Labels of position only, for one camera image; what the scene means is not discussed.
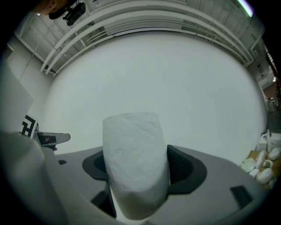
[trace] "ceiling light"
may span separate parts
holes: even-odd
[[[250,17],[253,16],[253,10],[251,9],[250,5],[245,0],[238,0],[238,2],[242,5],[242,7],[246,10]]]

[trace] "ceiling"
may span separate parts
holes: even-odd
[[[15,36],[57,75],[68,63],[115,36],[146,30],[180,32],[230,52],[245,67],[265,58],[265,27],[237,0],[84,0],[86,13],[72,26],[28,14]]]

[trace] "toilet paper roll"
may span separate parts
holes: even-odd
[[[103,154],[109,185],[125,217],[141,220],[165,201],[169,186],[166,145],[154,113],[103,120]]]

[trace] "white backdrop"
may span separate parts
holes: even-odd
[[[57,76],[41,130],[71,140],[57,154],[102,145],[102,120],[129,112],[159,115],[166,144],[240,163],[266,125],[262,97],[232,56],[171,33],[109,41]]]

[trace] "paper towel roll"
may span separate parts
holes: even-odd
[[[166,151],[154,113],[126,113],[103,120],[109,185],[128,219],[144,219],[164,203],[169,186]]]

